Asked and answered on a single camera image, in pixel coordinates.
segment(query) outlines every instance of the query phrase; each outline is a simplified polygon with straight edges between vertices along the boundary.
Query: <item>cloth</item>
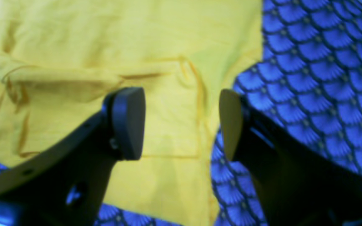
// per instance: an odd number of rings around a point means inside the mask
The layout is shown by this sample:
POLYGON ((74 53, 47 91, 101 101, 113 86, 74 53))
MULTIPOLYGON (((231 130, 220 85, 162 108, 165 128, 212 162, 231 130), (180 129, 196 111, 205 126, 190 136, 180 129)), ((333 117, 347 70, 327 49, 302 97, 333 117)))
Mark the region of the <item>cloth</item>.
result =
MULTIPOLYGON (((314 152, 362 174, 362 4, 264 0, 262 30, 263 60, 233 89, 314 152)), ((249 172, 225 159, 220 132, 211 173, 215 225, 267 225, 249 172)))
POLYGON ((142 86, 143 156, 115 166, 104 202, 210 225, 218 95, 261 59, 261 4, 0 0, 0 163, 13 167, 46 150, 108 92, 142 86))

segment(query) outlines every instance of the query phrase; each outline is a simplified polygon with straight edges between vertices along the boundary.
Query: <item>black plastic arm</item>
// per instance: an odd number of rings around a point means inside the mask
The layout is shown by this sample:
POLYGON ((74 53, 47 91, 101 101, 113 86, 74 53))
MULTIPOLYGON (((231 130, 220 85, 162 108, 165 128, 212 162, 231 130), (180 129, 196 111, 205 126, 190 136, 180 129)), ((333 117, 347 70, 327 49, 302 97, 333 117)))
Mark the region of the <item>black plastic arm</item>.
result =
POLYGON ((145 93, 125 88, 62 141, 0 174, 0 224, 91 226, 113 166, 138 160, 145 128, 145 93))
POLYGON ((226 157, 251 173, 270 226, 362 225, 362 176, 311 151, 232 90, 220 96, 226 157))

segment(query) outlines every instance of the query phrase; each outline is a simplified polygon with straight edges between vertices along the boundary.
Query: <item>scale pattern fabric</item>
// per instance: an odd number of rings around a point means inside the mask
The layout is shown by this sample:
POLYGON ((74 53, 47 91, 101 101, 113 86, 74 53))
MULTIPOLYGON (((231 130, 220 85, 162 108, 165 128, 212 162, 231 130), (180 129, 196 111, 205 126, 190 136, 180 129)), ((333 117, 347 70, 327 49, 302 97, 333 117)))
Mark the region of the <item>scale pattern fabric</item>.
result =
MULTIPOLYGON (((265 0, 263 61, 233 89, 313 151, 362 173, 362 4, 356 0, 265 0)), ((216 226, 266 225, 249 172, 211 161, 221 212, 216 226)))
MULTIPOLYGON (((0 173, 8 170, 0 164, 0 173)), ((103 204, 94 226, 177 226, 162 220, 103 204)))

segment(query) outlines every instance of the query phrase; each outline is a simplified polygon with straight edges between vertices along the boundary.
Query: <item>yellow shirt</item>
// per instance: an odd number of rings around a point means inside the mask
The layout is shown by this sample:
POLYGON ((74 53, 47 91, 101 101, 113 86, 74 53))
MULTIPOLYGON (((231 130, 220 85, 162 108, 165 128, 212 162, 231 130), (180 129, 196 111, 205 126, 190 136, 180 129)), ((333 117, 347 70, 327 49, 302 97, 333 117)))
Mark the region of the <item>yellow shirt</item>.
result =
POLYGON ((261 0, 0 0, 0 163, 58 142, 125 86, 146 93, 138 162, 107 204, 186 226, 218 212, 210 153, 220 90, 261 59, 261 0))

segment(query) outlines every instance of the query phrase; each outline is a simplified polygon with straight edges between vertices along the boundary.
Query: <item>hole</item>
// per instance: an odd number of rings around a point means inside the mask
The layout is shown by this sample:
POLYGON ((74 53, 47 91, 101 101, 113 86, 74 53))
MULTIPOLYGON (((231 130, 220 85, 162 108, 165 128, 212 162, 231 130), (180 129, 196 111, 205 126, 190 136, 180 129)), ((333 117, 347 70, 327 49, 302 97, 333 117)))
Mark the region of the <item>hole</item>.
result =
POLYGON ((34 172, 33 169, 26 169, 25 171, 23 171, 22 175, 28 176, 28 175, 32 174, 33 172, 34 172))
POLYGON ((87 193, 87 184, 84 182, 78 183, 69 190, 66 197, 66 205, 72 209, 80 207, 85 199, 87 193))

